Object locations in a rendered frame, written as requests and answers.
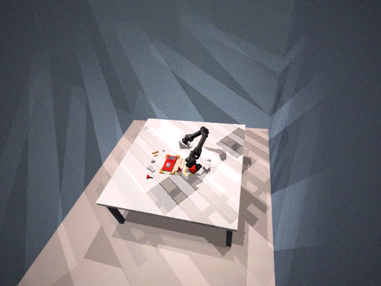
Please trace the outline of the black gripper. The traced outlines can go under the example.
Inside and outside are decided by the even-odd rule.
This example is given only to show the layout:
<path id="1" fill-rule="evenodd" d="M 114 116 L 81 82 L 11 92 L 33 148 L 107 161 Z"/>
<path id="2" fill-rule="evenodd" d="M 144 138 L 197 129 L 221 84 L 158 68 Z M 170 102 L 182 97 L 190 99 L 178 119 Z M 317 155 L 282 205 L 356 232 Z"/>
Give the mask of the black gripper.
<path id="1" fill-rule="evenodd" d="M 185 162 L 188 162 L 188 160 L 189 160 L 189 156 L 187 158 L 185 158 Z M 197 164 L 196 162 L 197 161 L 195 160 L 195 169 L 196 169 L 196 171 L 198 171 L 202 167 L 202 165 L 199 163 Z"/>

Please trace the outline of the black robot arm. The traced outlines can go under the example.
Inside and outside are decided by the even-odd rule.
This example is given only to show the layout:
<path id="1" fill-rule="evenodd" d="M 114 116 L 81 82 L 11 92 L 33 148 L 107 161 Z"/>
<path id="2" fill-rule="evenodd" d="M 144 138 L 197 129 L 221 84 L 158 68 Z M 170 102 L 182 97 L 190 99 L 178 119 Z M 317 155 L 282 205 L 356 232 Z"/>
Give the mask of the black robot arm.
<path id="1" fill-rule="evenodd" d="M 185 138 L 182 139 L 182 142 L 184 144 L 187 144 L 188 141 L 192 142 L 194 140 L 194 138 L 196 138 L 197 136 L 202 135 L 202 137 L 201 137 L 197 147 L 195 147 L 193 149 L 193 151 L 190 151 L 189 160 L 185 164 L 186 167 L 192 168 L 192 166 L 195 165 L 195 160 L 199 159 L 199 157 L 201 155 L 201 152 L 202 152 L 202 146 L 203 146 L 206 138 L 208 137 L 208 134 L 209 134 L 208 129 L 203 126 L 203 127 L 200 128 L 199 131 L 197 131 L 197 132 L 195 132 L 193 134 L 188 134 L 188 135 L 186 134 Z"/>

